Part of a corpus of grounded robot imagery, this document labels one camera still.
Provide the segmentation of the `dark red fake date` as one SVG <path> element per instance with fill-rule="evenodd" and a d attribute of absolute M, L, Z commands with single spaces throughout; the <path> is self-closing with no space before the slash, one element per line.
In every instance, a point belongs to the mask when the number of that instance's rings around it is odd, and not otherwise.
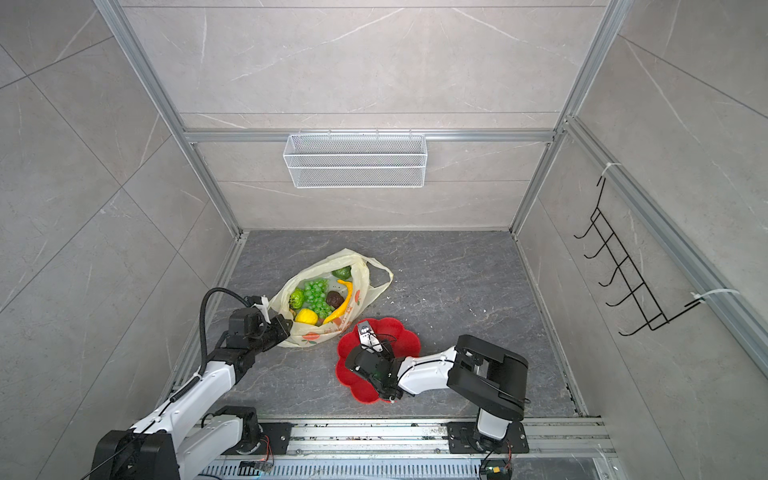
<path fill-rule="evenodd" d="M 345 301 L 346 297 L 341 295 L 338 291 L 330 290 L 325 297 L 326 304 L 333 310 L 340 308 Z"/>

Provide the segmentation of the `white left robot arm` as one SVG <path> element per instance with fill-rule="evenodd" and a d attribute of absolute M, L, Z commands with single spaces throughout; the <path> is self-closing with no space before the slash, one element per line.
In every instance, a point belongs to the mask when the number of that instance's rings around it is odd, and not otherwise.
<path fill-rule="evenodd" d="M 98 442 L 87 479 L 193 479 L 227 451 L 266 446 L 253 407 L 211 408 L 254 365 L 255 357 L 289 338 L 293 321 L 264 307 L 240 308 L 196 373 L 153 412 Z"/>

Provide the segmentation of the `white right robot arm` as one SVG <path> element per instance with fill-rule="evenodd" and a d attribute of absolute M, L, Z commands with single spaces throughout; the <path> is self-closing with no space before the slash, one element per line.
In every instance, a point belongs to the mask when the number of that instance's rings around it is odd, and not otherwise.
<path fill-rule="evenodd" d="M 529 362 L 472 335 L 447 350 L 422 357 L 397 356 L 394 337 L 369 333 L 342 347 L 336 373 L 361 403 L 393 403 L 404 395 L 451 390 L 478 408 L 471 427 L 449 434 L 464 450 L 513 452 L 511 428 L 524 419 Z"/>

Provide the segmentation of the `red flower-shaped plate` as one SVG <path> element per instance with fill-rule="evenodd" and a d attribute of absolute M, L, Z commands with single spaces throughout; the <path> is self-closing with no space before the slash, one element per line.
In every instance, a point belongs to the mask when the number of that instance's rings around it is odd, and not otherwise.
<path fill-rule="evenodd" d="M 405 357 L 418 357 L 421 342 L 397 319 L 365 319 L 337 346 L 336 376 L 360 403 L 400 400 L 399 368 Z"/>

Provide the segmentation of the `cream printed plastic bag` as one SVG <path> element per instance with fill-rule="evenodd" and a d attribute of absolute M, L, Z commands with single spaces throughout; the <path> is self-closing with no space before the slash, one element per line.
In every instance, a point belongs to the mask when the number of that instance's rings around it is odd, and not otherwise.
<path fill-rule="evenodd" d="M 378 260 L 343 249 L 290 278 L 269 306 L 292 322 L 281 348 L 308 348 L 343 333 L 394 280 Z"/>

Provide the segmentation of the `green fake custard apple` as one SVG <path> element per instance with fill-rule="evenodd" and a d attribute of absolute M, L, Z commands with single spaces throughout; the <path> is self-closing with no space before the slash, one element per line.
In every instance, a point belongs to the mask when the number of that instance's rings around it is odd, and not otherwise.
<path fill-rule="evenodd" d="M 301 288 L 296 288 L 289 296 L 289 307 L 293 311 L 301 310 L 305 302 L 306 294 Z"/>

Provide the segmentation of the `yellow fake lemon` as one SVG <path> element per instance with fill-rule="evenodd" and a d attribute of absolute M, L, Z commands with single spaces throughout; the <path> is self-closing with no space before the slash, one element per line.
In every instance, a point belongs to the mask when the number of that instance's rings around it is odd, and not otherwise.
<path fill-rule="evenodd" d="M 298 311 L 294 317 L 294 321 L 301 324 L 316 326 L 319 320 L 319 315 L 308 308 L 303 308 Z"/>

